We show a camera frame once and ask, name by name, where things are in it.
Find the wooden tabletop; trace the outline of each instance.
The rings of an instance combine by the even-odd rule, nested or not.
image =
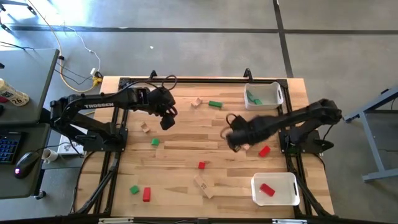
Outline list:
[[[118,90],[120,77],[105,77],[101,91]],[[304,80],[288,79],[293,110],[308,105]],[[244,84],[178,83],[172,90],[178,115],[176,124],[167,131],[160,127],[160,118],[143,112],[129,112],[129,137],[122,154],[111,215],[113,217],[222,217],[222,218],[289,218],[291,206],[260,207],[252,201],[251,178],[257,172],[286,172],[286,161],[280,153],[275,134],[248,150],[235,153],[220,138],[227,126],[228,113],[251,119],[256,114],[277,115],[276,110],[246,111],[243,100]],[[192,108],[197,97],[203,104]],[[208,106],[209,100],[223,102],[222,109]],[[98,109],[95,119],[111,121],[112,108]],[[140,124],[150,128],[146,134]],[[160,139],[151,146],[153,138]],[[262,158],[258,152],[268,145],[271,152]],[[80,208],[93,193],[100,179],[104,153],[88,159],[80,178],[76,207]],[[309,189],[326,211],[333,213],[328,184],[322,163],[314,155],[304,154],[303,164]],[[205,170],[198,169],[200,161]],[[200,174],[210,186],[214,197],[208,199],[195,185]],[[129,189],[138,185],[136,195]],[[150,202],[142,201],[144,187],[151,188]],[[105,190],[102,207],[106,202]]]

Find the keyboard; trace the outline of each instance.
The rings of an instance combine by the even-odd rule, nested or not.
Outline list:
[[[0,133],[0,164],[14,164],[22,144],[22,132]]]

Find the white plastic container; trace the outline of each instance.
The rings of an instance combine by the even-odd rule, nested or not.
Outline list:
[[[16,90],[2,78],[0,78],[0,96],[7,98],[16,106],[24,106],[29,102],[29,96],[26,93]]]
[[[262,105],[256,105],[248,99],[249,91]],[[271,84],[245,84],[244,105],[247,110],[273,110],[284,103],[280,85],[277,82]]]
[[[267,184],[275,190],[270,197],[260,190],[262,184]],[[257,173],[251,179],[253,202],[265,205],[298,205],[300,203],[296,176],[290,172]]]

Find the computer mouse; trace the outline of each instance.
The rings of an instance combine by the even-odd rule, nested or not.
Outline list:
[[[39,159],[40,155],[35,151],[25,153],[15,166],[15,177],[18,179],[27,177]]]

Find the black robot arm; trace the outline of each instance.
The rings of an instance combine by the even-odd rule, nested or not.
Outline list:
[[[114,123],[102,123],[79,113],[80,110],[92,108],[118,107],[124,110],[141,110],[161,116],[160,125],[167,130],[175,124],[177,110],[170,91],[163,86],[150,91],[148,88],[125,88],[117,93],[98,95],[70,95],[52,101],[50,124],[61,134],[84,145],[93,136],[87,136],[76,126],[98,133],[104,144],[120,141],[119,129]]]
[[[232,132],[226,135],[228,146],[238,151],[243,144],[256,144],[268,139],[280,128],[292,126],[301,122],[303,125],[293,127],[290,132],[292,142],[306,139],[309,132],[324,124],[336,124],[341,119],[341,110],[334,101],[322,99],[304,108],[295,110],[281,116],[256,116],[250,121],[245,121],[237,116],[230,126]]]

